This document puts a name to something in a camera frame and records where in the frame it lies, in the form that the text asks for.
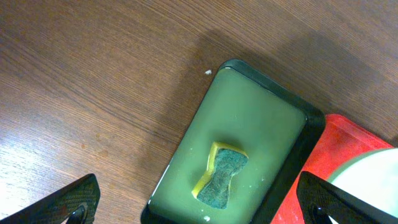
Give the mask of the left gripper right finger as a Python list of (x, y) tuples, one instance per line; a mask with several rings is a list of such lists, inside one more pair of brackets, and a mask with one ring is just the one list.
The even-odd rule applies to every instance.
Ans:
[(397, 218), (303, 171), (296, 195), (305, 223), (397, 223)]

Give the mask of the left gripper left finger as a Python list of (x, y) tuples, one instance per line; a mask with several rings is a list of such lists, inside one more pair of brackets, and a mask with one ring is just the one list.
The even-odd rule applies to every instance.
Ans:
[(87, 174), (1, 223), (93, 223), (100, 195), (96, 176)]

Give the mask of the yellow green scrub sponge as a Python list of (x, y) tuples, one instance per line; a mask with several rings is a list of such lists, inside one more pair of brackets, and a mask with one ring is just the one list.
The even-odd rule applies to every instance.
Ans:
[(232, 178), (248, 163), (248, 155), (241, 149), (223, 142), (213, 142), (206, 170), (192, 190), (199, 202), (215, 209), (226, 209)]

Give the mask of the mint green plate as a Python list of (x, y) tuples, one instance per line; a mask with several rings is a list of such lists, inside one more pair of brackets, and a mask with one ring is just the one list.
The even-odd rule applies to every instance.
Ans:
[(397, 149), (361, 154), (341, 165), (328, 182), (397, 217)]

